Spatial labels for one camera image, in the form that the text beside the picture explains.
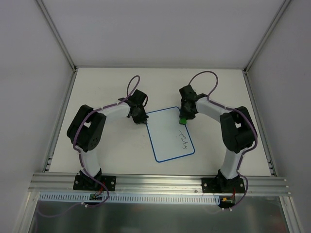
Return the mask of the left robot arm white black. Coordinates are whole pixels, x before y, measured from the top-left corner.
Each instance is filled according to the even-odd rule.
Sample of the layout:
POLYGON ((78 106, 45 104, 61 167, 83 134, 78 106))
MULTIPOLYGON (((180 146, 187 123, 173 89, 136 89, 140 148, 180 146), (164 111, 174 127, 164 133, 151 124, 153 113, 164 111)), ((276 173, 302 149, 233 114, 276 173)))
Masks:
POLYGON ((131 118, 135 124, 147 124, 147 114, 144 107, 148 96, 140 90, 126 98, 120 98, 114 104, 94 109, 82 105, 76 113, 68 130, 73 149, 79 153, 81 169, 75 176, 73 190, 114 191, 115 176, 104 176, 99 165, 95 148, 98 146, 104 126, 120 118, 131 118))

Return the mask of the blue framed whiteboard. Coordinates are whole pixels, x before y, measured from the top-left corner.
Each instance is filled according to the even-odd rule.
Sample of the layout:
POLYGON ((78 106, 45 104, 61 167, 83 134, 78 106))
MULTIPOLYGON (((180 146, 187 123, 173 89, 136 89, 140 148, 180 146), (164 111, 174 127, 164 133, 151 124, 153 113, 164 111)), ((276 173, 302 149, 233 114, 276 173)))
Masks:
POLYGON ((177 106, 147 113, 146 128, 154 158, 158 163, 195 154, 187 127, 179 123, 179 113, 177 106))

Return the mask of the green whiteboard eraser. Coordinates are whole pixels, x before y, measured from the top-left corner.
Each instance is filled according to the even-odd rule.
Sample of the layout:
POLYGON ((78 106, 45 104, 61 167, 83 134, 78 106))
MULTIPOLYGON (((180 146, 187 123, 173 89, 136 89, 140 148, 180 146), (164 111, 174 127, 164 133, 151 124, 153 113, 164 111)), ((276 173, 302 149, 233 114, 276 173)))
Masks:
POLYGON ((187 119, 184 118, 184 117, 180 118, 180 119, 179 119, 179 124, 181 124, 181 125, 186 125, 186 124, 187 124, 187 119))

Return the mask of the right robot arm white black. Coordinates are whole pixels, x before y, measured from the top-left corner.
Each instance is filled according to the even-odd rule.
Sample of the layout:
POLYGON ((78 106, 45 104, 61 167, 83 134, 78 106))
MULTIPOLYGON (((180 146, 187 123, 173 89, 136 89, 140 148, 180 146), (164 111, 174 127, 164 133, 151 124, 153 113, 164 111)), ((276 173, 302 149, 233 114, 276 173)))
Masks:
POLYGON ((217 175, 210 181, 202 179, 203 192, 244 192, 244 183, 238 173, 243 156, 258 143, 258 135, 246 107, 226 107, 211 100, 206 94, 197 94, 191 85, 179 89, 181 107, 179 123, 186 125, 197 114, 204 114, 221 126, 222 140, 226 147, 224 162, 217 175))

